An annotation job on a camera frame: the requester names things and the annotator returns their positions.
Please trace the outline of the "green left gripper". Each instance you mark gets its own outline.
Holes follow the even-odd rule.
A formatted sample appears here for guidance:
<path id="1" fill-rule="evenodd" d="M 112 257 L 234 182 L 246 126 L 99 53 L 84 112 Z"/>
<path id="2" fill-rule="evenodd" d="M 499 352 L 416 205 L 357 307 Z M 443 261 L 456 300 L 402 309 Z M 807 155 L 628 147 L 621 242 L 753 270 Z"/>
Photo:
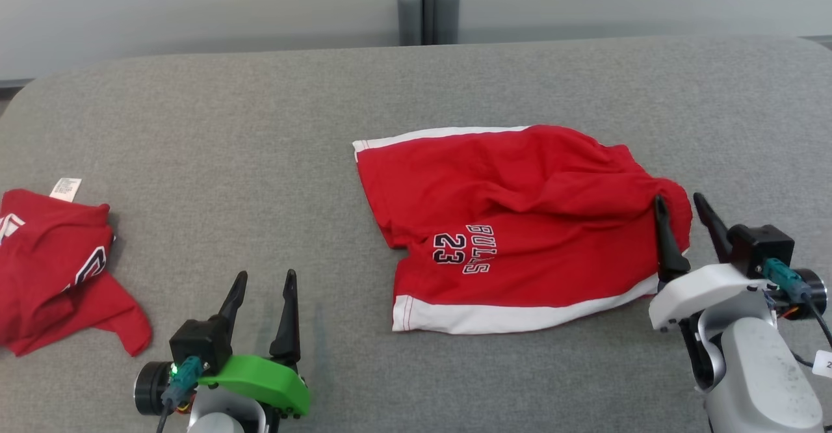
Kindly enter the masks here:
<path id="1" fill-rule="evenodd" d="M 238 273 L 218 315 L 233 336 L 238 310 L 244 302 L 247 271 Z M 135 380 L 135 406 L 142 415 L 163 414 L 163 393 L 174 391 L 175 406 L 187 404 L 192 417 L 223 413 L 232 417 L 301 417 L 309 414 L 310 391 L 302 377 L 286 365 L 301 359 L 298 281 L 289 269 L 283 285 L 283 309 L 278 332 L 270 344 L 270 359 L 232 356 L 217 374 L 201 372 L 196 362 L 151 362 Z"/>

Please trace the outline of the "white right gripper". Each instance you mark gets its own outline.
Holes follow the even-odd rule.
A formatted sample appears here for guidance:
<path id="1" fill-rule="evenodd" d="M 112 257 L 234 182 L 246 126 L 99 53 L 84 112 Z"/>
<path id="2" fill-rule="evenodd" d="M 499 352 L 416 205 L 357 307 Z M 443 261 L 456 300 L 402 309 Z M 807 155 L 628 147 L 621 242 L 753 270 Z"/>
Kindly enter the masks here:
<path id="1" fill-rule="evenodd" d="M 705 195 L 695 192 L 693 200 L 718 262 L 730 262 L 728 227 Z M 665 284 L 649 306 L 654 330 L 678 330 L 687 320 L 695 333 L 720 333 L 743 318 L 761 319 L 773 327 L 779 317 L 791 321 L 814 318 L 809 306 L 802 300 L 791 300 L 781 285 L 764 278 L 751 279 L 732 264 L 705 265 L 689 273 L 690 262 L 679 250 L 670 211 L 661 195 L 655 196 L 654 214 L 658 283 Z"/>

